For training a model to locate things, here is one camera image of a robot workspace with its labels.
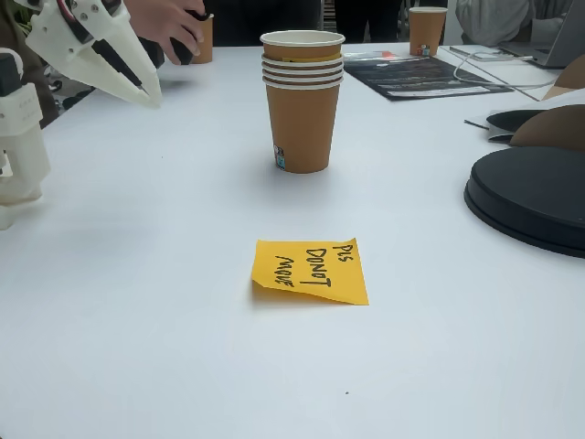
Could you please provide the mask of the person's hand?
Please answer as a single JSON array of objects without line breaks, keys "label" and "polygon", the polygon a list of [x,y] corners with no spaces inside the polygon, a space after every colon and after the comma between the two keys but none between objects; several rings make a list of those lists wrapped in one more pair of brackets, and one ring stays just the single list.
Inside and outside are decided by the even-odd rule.
[{"label": "person's hand", "polygon": [[198,44],[204,41],[204,33],[197,19],[189,14],[206,13],[201,0],[128,0],[124,4],[130,14],[131,26],[138,37],[157,43],[166,56],[180,64],[171,39],[182,43],[197,56]]}]

